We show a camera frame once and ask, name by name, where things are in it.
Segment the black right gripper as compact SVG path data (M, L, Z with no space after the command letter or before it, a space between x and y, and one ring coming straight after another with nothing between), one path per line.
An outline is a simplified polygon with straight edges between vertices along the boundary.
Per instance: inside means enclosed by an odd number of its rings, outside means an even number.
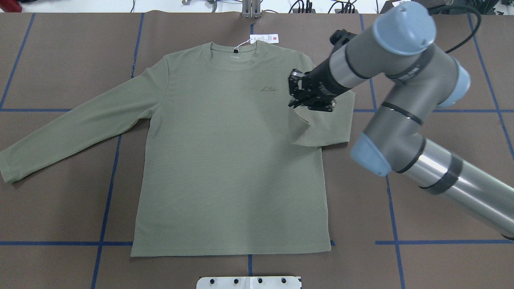
M332 112L335 98L350 90L334 79L327 63L305 73L293 69L288 77L288 85L292 97L289 107L305 106L320 112Z

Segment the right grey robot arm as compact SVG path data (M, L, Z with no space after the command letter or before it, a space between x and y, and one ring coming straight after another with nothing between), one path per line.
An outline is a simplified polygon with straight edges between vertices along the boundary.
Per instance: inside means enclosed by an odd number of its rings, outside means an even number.
M289 106L332 112L337 96L385 74L394 87L352 147L352 159L378 176L395 171L452 199L513 240L513 188L419 134L434 109L455 104L470 86L468 72L435 37L433 18L412 1L359 35L336 31L326 60L312 71L291 71Z

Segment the white metal robot base pedestal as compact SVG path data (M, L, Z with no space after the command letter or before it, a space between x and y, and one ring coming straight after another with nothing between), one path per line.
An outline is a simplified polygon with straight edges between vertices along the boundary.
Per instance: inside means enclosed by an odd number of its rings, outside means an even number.
M235 276L202 277L197 289L301 289L301 277L296 276Z

